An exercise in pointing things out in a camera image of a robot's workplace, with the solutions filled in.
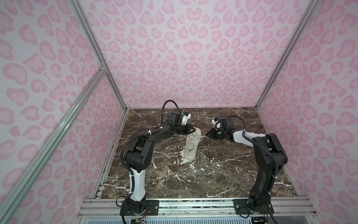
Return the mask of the cream white sneaker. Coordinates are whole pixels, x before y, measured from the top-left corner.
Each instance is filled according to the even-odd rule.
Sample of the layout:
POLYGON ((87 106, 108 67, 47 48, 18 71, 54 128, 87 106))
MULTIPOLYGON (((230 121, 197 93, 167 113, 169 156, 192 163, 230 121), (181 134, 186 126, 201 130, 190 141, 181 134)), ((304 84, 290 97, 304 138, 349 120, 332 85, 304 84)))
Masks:
MULTIPOLYGON (((199 128, 196 127, 195 129, 196 129, 196 133, 202 134, 199 128)), ((193 133, 186 137, 186 145, 183 151, 181 152, 184 163, 193 161, 196 158, 196 153, 199 143, 200 141, 194 140, 193 133)))

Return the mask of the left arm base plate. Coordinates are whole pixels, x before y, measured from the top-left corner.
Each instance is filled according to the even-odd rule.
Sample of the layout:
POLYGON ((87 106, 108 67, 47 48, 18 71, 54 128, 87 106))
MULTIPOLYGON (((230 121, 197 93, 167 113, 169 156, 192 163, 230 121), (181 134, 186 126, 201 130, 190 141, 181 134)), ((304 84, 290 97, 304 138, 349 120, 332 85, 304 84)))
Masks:
POLYGON ((120 215, 124 216, 156 216, 158 215, 159 200, 145 200, 140 202, 132 199, 125 200, 121 205, 120 215))

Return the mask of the white shoelace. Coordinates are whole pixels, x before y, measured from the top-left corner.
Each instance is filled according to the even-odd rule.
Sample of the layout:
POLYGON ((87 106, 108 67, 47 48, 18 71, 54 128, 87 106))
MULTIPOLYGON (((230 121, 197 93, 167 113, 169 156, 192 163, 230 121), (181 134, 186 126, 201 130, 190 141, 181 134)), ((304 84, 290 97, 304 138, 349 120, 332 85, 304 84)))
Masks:
POLYGON ((193 133, 194 140, 202 141, 206 137, 205 134, 193 133))

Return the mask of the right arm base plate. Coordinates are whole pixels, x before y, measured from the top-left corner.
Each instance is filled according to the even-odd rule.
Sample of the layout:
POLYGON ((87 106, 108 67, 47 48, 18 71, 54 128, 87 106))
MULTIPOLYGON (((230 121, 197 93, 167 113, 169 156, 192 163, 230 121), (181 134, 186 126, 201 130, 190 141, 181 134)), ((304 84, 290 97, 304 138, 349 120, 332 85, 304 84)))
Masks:
POLYGON ((263 215, 274 214, 271 201, 255 201, 253 198, 234 199, 234 209, 236 215, 263 215))

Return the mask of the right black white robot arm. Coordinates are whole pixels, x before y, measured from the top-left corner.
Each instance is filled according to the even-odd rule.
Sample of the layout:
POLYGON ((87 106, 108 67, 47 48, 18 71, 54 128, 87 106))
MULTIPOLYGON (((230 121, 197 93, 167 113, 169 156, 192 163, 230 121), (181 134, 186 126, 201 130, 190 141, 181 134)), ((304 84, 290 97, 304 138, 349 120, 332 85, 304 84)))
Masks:
POLYGON ((249 192, 247 205, 241 213, 251 212, 255 214, 266 211, 270 215, 274 214, 270 202, 271 190, 278 173, 288 162, 288 157, 278 137, 273 133, 256 134, 246 130, 224 131, 216 128, 205 135, 213 140, 226 139, 245 144, 254 149, 255 161, 258 166, 257 177, 249 192))

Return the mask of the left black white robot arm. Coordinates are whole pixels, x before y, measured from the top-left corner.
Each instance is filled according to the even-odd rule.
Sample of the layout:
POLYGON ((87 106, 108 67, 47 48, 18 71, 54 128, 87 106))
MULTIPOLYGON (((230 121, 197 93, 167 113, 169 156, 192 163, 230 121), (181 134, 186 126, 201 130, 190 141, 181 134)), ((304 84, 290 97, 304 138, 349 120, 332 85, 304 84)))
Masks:
POLYGON ((174 135, 189 135, 195 128, 188 123, 191 114, 187 111, 172 112, 169 119, 154 130, 133 136, 121 151, 122 165, 128 170, 130 193, 121 204, 121 216, 142 215, 146 207, 145 174, 157 143, 174 135))

